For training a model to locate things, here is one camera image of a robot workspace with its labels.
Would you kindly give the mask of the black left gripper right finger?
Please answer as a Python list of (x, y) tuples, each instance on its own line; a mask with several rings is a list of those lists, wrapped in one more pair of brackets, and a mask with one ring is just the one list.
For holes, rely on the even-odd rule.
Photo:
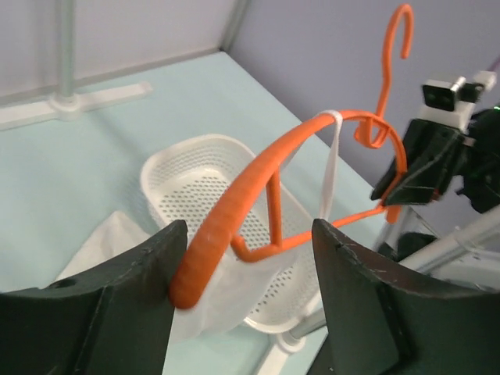
[(311, 373), (498, 373), (498, 292), (407, 269), (322, 219), (312, 246), (328, 335)]

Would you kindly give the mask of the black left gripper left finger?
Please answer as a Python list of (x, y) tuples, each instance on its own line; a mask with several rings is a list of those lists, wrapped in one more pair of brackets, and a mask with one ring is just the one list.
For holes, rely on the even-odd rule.
[(82, 273), (2, 294), (2, 373), (160, 374), (174, 314), (168, 288), (187, 233), (176, 220)]

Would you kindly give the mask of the orange plastic hanger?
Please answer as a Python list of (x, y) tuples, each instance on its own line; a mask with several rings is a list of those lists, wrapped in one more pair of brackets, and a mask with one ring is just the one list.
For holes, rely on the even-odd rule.
[[(384, 119), (384, 111), (391, 90), (391, 57), (399, 23), (405, 24), (400, 56), (405, 59), (411, 52), (414, 13), (409, 4), (401, 4), (387, 25), (382, 51), (383, 83), (376, 112), (346, 109), (340, 112), (343, 120), (359, 122), (355, 139), (371, 149), (380, 148), (390, 140), (395, 150), (396, 174), (389, 187), (394, 188), (407, 171), (405, 148), (396, 130)], [(178, 309), (190, 309), (200, 300), (210, 278), (227, 248), (245, 263), (257, 263), (279, 255), (310, 240), (305, 232), (284, 238), (281, 226), (280, 166), (298, 147), (319, 130), (334, 124), (333, 115), (322, 112), (301, 123), (278, 138), (259, 154), (237, 176), (213, 206), (187, 248), (180, 266), (170, 283), (169, 297)], [(237, 234), (249, 210), (262, 191), (267, 194), (270, 243), (250, 251)]]

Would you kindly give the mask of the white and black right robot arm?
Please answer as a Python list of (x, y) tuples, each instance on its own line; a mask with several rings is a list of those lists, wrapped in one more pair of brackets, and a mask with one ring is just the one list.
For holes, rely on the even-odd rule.
[(455, 191), (478, 213), (499, 205), (499, 106), (472, 115), (465, 133), (428, 120), (410, 121), (402, 139), (407, 172), (382, 199), (385, 205), (427, 205), (460, 176)]

